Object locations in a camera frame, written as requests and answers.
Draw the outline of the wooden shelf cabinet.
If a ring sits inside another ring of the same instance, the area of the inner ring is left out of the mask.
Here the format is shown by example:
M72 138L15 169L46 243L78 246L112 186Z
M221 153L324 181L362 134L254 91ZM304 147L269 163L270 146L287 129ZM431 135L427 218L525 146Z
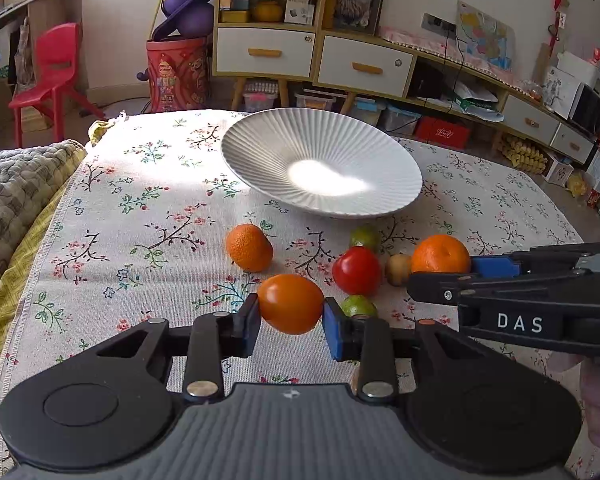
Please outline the wooden shelf cabinet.
M278 85L289 105L291 81L317 81L326 0L214 0L212 75L234 80L232 110L252 78Z

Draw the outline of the red tomato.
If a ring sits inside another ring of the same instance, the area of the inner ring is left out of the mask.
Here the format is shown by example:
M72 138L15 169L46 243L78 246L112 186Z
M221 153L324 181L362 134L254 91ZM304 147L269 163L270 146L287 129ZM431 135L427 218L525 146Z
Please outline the red tomato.
M382 281L382 267L370 249L354 246L334 263L332 278L348 295L374 296Z

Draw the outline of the red storage box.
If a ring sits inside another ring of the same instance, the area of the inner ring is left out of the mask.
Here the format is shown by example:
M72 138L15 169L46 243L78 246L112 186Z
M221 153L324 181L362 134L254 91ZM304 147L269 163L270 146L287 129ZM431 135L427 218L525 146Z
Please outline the red storage box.
M462 150L470 137L471 128L458 122L431 116L422 116L415 130L416 139Z

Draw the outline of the green lime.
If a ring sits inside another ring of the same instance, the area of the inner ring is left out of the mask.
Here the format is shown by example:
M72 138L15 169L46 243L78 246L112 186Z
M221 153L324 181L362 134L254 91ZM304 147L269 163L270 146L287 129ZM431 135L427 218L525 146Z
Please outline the green lime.
M370 223L357 226L350 234L349 247L364 247L378 254L382 244L381 232Z
M377 318L375 305L365 296L351 295L340 304L340 309L348 318Z

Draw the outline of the low wooden sideboard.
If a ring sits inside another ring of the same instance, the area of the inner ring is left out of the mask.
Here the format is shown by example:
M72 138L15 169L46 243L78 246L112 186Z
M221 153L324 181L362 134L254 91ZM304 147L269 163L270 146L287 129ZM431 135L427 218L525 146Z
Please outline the low wooden sideboard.
M596 141L533 99L469 65L468 55L446 40L440 53L352 32L318 34L313 82L349 93L402 102L424 114L474 122L494 131L492 148L515 162L542 151L585 165Z

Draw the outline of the brown kiwi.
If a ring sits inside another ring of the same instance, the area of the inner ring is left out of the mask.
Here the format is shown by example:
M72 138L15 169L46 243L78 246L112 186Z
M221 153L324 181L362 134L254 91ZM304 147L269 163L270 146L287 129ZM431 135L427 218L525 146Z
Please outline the brown kiwi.
M412 272L412 256L395 254L389 257L385 265L385 278L394 287L404 287Z

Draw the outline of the mandarin orange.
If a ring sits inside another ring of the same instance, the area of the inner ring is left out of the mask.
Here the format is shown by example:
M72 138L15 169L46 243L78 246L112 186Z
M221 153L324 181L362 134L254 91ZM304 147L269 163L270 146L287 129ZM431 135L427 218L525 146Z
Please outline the mandarin orange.
M445 234L427 237L415 247L412 255L413 273L468 273L470 268L465 245Z

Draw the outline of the purple toy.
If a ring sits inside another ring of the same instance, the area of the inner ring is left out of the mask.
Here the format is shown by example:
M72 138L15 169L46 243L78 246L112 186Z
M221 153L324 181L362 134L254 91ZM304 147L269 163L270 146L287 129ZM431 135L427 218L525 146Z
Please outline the purple toy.
M164 20L151 26L150 41L207 38L213 30L211 0L160 0Z

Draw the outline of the white ribbed plate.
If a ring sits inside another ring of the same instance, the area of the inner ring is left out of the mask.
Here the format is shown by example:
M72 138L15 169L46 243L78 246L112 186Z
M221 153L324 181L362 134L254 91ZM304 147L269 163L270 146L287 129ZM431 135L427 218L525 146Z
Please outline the white ribbed plate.
M327 110L285 107L247 115L227 129L221 150L250 188L332 218L393 214L422 190L422 172L398 141Z

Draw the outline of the smooth orange tomato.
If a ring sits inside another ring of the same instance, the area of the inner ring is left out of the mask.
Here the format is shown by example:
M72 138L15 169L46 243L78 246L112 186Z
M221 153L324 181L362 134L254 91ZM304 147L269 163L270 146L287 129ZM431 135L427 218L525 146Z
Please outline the smooth orange tomato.
M312 281L297 274L277 274L257 291L259 310L268 324L288 335L314 329L323 313L324 295Z

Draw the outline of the white small box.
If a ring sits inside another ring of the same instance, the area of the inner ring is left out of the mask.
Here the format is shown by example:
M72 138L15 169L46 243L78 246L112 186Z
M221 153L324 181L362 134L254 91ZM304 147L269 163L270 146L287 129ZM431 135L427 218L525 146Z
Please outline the white small box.
M284 22L312 26L316 0L286 0Z

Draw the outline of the orange pumpkin pot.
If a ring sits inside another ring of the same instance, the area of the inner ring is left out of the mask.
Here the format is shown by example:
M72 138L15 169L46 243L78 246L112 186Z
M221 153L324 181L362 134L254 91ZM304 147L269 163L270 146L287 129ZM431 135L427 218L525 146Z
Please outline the orange pumpkin pot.
M256 23L283 23L285 8L279 0L260 0L250 10L251 21Z

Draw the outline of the rough mandarin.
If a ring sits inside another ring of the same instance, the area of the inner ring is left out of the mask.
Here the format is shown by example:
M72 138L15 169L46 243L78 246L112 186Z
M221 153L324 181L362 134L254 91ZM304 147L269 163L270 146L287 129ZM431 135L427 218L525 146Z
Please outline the rough mandarin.
M242 270L265 271L273 261L274 249L263 231L251 223L240 224L228 232L225 249Z

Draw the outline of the red plastic chair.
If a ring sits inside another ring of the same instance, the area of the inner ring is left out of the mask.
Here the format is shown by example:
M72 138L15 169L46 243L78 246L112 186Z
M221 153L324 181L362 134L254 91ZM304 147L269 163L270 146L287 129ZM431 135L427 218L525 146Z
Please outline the red plastic chair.
M70 98L98 119L105 114L76 90L79 75L81 27L78 23L59 24L35 41L35 62L38 68L35 85L17 93L9 102L15 118L15 142L23 147L22 110L33 107L48 118L54 127L57 142L64 137L64 99Z

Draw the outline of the grey woven cushion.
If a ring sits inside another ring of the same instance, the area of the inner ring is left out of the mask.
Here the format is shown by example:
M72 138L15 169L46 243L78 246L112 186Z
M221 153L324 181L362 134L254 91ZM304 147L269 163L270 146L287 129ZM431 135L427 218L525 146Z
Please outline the grey woven cushion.
M0 281L36 217L85 155L75 140L0 151Z

